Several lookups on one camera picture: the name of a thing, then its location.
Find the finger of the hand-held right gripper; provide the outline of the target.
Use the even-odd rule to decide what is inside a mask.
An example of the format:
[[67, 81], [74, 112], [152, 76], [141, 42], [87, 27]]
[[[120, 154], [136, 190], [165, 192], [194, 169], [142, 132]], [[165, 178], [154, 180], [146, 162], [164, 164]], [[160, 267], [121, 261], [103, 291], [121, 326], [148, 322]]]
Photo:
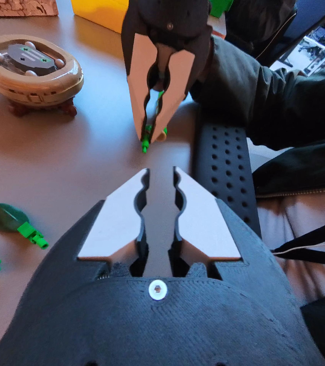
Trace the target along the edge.
[[143, 140], [147, 120], [146, 106], [150, 99], [149, 74], [157, 61], [157, 48], [147, 35], [135, 33], [128, 75], [133, 121], [138, 139]]
[[187, 50], [173, 53], [167, 64], [169, 73], [169, 85], [161, 97], [161, 110], [156, 116], [153, 131], [151, 131], [150, 143], [157, 140], [161, 132], [168, 125], [180, 103], [186, 97], [188, 84], [195, 55]]

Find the person's right forearm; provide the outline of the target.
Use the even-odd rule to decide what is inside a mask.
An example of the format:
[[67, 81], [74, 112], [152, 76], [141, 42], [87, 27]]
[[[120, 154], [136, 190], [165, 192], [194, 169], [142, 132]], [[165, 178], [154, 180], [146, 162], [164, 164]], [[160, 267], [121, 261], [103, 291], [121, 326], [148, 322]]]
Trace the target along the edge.
[[212, 113], [272, 150], [325, 142], [325, 69], [311, 76], [271, 70], [211, 36], [206, 66], [190, 90]]

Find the black perforated surface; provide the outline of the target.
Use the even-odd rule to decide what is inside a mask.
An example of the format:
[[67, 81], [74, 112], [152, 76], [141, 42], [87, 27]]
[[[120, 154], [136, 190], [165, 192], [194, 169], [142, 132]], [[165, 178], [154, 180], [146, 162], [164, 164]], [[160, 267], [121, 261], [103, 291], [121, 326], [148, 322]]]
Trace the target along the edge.
[[197, 122], [192, 177], [262, 237], [243, 128]]

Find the green toy bamboo stalk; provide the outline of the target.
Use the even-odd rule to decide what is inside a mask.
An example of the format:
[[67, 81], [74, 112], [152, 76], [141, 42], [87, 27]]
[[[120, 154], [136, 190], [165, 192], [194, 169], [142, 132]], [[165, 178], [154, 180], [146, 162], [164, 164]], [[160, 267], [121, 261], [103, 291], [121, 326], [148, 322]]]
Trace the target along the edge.
[[[158, 94], [158, 98], [157, 98], [157, 102], [156, 102], [156, 108], [155, 108], [155, 116], [157, 117], [158, 114], [160, 113], [161, 110], [161, 106], [160, 106], [160, 99], [162, 98], [162, 95], [165, 93], [164, 90], [160, 91]], [[162, 132], [160, 133], [160, 135], [157, 137], [157, 141], [162, 142], [165, 141], [165, 139], [167, 138], [167, 126], [164, 127], [164, 129], [162, 130]]]

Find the tan toy pot base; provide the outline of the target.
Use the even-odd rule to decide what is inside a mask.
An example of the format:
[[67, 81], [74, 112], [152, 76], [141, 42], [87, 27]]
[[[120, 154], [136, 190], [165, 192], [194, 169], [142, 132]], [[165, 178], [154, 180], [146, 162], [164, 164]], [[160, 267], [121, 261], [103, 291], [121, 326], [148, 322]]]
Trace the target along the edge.
[[0, 94], [15, 116], [59, 109], [75, 117], [73, 99], [83, 83], [79, 62], [54, 43], [23, 34], [0, 36]]

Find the green toy branch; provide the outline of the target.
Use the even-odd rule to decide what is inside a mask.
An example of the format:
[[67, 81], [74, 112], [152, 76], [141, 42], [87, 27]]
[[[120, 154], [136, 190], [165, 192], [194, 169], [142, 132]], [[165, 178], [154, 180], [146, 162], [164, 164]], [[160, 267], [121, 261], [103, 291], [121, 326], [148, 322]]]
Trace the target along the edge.
[[147, 153], [147, 150], [149, 148], [151, 130], [152, 130], [152, 126], [149, 125], [149, 124], [146, 125], [145, 126], [145, 131], [144, 131], [144, 133], [142, 135], [141, 146], [142, 146], [142, 152], [144, 154]]

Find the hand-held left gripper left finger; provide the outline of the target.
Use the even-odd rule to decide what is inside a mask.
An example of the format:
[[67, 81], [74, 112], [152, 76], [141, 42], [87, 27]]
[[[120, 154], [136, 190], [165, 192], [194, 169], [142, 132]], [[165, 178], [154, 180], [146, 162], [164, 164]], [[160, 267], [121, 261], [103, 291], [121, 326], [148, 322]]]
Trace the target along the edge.
[[150, 169], [143, 168], [108, 195], [78, 253], [79, 260], [127, 266], [142, 277], [149, 248], [142, 210], [147, 204]]

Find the black toy set box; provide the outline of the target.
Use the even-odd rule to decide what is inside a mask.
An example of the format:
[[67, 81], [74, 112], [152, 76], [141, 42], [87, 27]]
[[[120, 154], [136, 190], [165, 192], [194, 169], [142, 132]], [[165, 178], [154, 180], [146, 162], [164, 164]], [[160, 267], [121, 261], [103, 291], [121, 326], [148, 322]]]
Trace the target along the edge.
[[55, 0], [0, 0], [0, 17], [58, 16]]

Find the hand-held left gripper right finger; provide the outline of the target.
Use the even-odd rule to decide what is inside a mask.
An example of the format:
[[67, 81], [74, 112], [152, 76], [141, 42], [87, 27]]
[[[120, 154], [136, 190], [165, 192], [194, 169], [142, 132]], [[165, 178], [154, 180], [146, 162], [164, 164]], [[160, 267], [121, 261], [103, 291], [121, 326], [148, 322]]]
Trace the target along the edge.
[[168, 251], [174, 277], [185, 277], [195, 263], [214, 272], [216, 262], [237, 262], [242, 256], [216, 197], [180, 167], [173, 167], [174, 240]]

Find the yellow plastic bin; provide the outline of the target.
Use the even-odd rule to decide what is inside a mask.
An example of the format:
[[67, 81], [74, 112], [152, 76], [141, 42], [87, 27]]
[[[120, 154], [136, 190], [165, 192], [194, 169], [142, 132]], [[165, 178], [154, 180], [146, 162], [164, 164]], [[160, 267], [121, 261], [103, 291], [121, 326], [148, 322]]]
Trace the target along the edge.
[[121, 33], [128, 0], [72, 0], [75, 15]]

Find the person's pale shirt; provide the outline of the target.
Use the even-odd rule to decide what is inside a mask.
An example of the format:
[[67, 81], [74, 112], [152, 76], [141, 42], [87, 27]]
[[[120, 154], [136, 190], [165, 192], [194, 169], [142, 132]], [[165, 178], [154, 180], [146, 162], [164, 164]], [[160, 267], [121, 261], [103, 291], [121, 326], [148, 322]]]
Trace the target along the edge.
[[[262, 240], [269, 249], [325, 225], [325, 192], [260, 199], [257, 206]], [[300, 307], [325, 297], [325, 265], [276, 260]]]

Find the green plastic bin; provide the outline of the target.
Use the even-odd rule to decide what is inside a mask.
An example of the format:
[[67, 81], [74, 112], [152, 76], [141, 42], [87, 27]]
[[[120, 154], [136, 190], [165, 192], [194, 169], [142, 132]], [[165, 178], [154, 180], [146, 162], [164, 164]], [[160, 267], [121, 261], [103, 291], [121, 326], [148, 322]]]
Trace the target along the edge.
[[218, 19], [230, 10], [233, 0], [210, 0], [210, 3], [210, 16]]

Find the person's dark jacket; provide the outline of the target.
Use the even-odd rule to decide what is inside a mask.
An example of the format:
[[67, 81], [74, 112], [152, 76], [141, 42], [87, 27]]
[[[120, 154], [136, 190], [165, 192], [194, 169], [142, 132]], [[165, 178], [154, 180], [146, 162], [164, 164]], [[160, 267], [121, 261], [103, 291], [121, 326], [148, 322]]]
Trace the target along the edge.
[[291, 148], [252, 173], [256, 199], [325, 193], [325, 140]]

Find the grey desk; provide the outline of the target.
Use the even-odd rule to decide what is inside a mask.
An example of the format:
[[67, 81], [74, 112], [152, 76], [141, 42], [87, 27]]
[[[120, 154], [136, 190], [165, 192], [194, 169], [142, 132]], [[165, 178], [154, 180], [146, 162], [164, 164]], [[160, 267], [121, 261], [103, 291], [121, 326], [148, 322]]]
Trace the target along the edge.
[[173, 166], [190, 171], [197, 106], [187, 97], [167, 140], [143, 154], [119, 34], [75, 16], [70, 1], [57, 7], [58, 17], [0, 18], [0, 35], [46, 39], [71, 53], [84, 73], [74, 119], [56, 110], [18, 118], [0, 95], [0, 202], [23, 210], [52, 247], [99, 200], [149, 168], [143, 215], [152, 251], [144, 276], [171, 277]]

